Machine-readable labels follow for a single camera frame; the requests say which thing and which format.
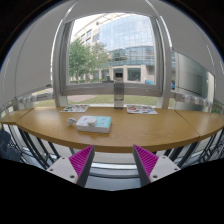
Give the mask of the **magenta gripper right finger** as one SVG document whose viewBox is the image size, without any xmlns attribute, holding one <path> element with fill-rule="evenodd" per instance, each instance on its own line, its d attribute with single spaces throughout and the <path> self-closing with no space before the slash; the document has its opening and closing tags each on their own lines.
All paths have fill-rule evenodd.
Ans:
<svg viewBox="0 0 224 224">
<path fill-rule="evenodd" d="M 142 186 L 148 185 L 180 170 L 167 156 L 157 156 L 137 145 L 133 146 L 133 157 Z"/>
</svg>

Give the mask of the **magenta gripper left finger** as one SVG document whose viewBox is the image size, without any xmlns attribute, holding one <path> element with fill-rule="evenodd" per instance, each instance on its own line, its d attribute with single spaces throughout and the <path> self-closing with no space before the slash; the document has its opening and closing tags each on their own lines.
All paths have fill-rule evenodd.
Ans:
<svg viewBox="0 0 224 224">
<path fill-rule="evenodd" d="M 78 186 L 84 187 L 94 155 L 94 146 L 90 145 L 70 157 L 60 157 L 47 171 Z"/>
</svg>

